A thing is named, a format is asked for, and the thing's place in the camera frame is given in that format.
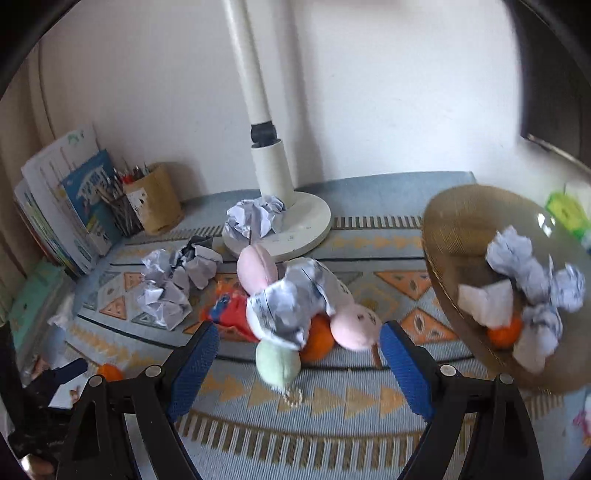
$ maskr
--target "blue book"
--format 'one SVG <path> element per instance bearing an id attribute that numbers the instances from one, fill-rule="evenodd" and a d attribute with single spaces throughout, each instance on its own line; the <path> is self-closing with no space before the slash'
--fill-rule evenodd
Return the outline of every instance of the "blue book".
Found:
<path id="1" fill-rule="evenodd" d="M 121 239 L 111 210 L 102 201 L 97 187 L 108 190 L 107 179 L 114 176 L 113 164 L 106 150 L 87 160 L 62 182 L 72 208 L 90 234 L 100 255 L 106 255 Z"/>

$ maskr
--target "blue gripper pad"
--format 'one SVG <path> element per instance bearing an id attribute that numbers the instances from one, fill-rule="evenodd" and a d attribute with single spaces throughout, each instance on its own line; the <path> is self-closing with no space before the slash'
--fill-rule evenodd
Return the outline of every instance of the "blue gripper pad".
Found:
<path id="1" fill-rule="evenodd" d="M 388 361 L 392 373 L 396 377 L 402 393 L 406 397 L 410 409 L 429 422 L 433 418 L 434 409 L 431 405 L 431 382 L 421 373 L 416 359 L 416 351 L 421 349 L 413 344 L 406 332 L 396 322 L 386 323 L 379 333 L 379 346 Z"/>
<path id="2" fill-rule="evenodd" d="M 220 336 L 217 327 L 211 323 L 210 325 L 203 324 L 200 328 L 206 326 L 207 330 L 199 339 L 171 386 L 171 400 L 166 410 L 171 421 L 175 421 L 189 412 L 219 349 Z"/>

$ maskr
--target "black connector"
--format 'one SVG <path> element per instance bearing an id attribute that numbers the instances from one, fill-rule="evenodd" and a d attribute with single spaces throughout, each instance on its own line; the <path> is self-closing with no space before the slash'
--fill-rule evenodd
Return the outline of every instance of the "black connector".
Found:
<path id="1" fill-rule="evenodd" d="M 273 122 L 269 120 L 263 124 L 251 125 L 251 140 L 255 148 L 275 145 L 279 140 Z"/>

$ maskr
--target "rug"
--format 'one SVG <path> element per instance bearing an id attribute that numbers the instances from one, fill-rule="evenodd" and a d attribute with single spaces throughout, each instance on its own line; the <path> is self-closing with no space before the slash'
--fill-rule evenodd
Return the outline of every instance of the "rug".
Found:
<path id="1" fill-rule="evenodd" d="M 492 378 L 453 329 L 434 295 L 422 260 L 326 261 L 355 299 L 382 319 L 400 322 L 413 341 L 441 364 L 464 375 Z M 138 265 L 114 266 L 101 277 L 96 295 L 70 326 L 69 348 L 94 364 L 116 364 L 129 376 L 162 364 L 199 325 L 198 312 L 215 297 L 214 282 L 191 297 L 194 312 L 174 331 L 152 324 L 138 312 Z M 220 273 L 216 281 L 236 281 Z M 185 447 L 204 478 L 282 476 L 367 478 L 396 476 L 424 428 L 414 415 L 379 353 L 335 347 L 321 362 L 304 364 L 296 380 L 302 405 L 291 408 L 258 378 L 255 346 L 224 340 L 217 360 L 188 415 L 176 423 Z M 564 410 L 562 396 L 526 397 L 531 418 Z M 449 475 L 457 476 L 473 427 L 466 417 Z"/>
<path id="2" fill-rule="evenodd" d="M 412 182 L 405 181 L 410 177 Z M 473 357 L 443 314 L 426 273 L 420 237 L 420 212 L 429 198 L 472 181 L 464 173 L 404 174 L 312 187 L 310 193 L 323 197 L 335 218 L 328 237 L 308 256 L 324 262 L 356 301 L 383 321 L 400 322 L 440 364 L 452 364 L 470 377 L 492 378 L 495 373 Z M 185 220 L 172 232 L 156 238 L 140 234 L 111 252 L 79 285 L 79 314 L 67 334 L 66 356 L 87 358 L 88 375 L 105 362 L 130 376 L 162 364 L 198 327 L 199 311 L 215 297 L 215 282 L 191 295 L 193 312 L 168 332 L 135 304 L 141 258 L 156 248 L 175 251 L 192 235 L 209 234 L 224 258 L 215 281 L 236 281 L 236 259 L 219 236 L 223 213 L 252 196 L 232 192 L 200 199 L 187 207 Z M 379 215 L 392 210 L 400 215 Z M 425 425 L 409 409 L 380 352 L 353 353 L 337 346 L 321 362 L 303 365 L 296 380 L 303 402 L 296 408 L 259 380 L 254 352 L 254 344 L 223 340 L 193 408 L 176 422 L 202 477 L 382 479 L 401 472 Z M 86 380 L 77 382 L 65 387 L 66 396 Z M 582 436 L 572 425 L 583 395 L 523 395 L 545 477 L 564 478 L 584 455 Z M 466 416 L 446 478 L 457 477 L 461 469 L 473 422 Z M 132 417 L 128 429 L 143 477 L 153 478 Z"/>

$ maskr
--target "golden tray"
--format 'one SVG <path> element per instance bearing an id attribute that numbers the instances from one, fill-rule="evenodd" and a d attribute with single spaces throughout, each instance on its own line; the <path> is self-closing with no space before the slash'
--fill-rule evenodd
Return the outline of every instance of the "golden tray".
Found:
<path id="1" fill-rule="evenodd" d="M 490 268 L 485 254 L 496 232 L 509 225 L 531 239 L 534 256 L 542 265 L 547 265 L 548 255 L 551 255 L 556 270 L 568 262 L 591 281 L 591 257 L 542 207 L 495 187 L 455 187 L 431 200 L 423 222 L 427 269 L 441 308 L 454 331 L 493 373 L 509 373 L 519 387 L 530 390 L 552 393 L 578 390 L 591 382 L 589 288 L 578 312 L 560 309 L 563 337 L 539 375 L 529 373 L 518 364 L 511 355 L 512 349 L 496 349 L 486 329 L 457 306 L 459 284 L 482 287 L 506 278 Z M 515 284 L 514 292 L 514 307 L 520 312 L 526 302 Z"/>

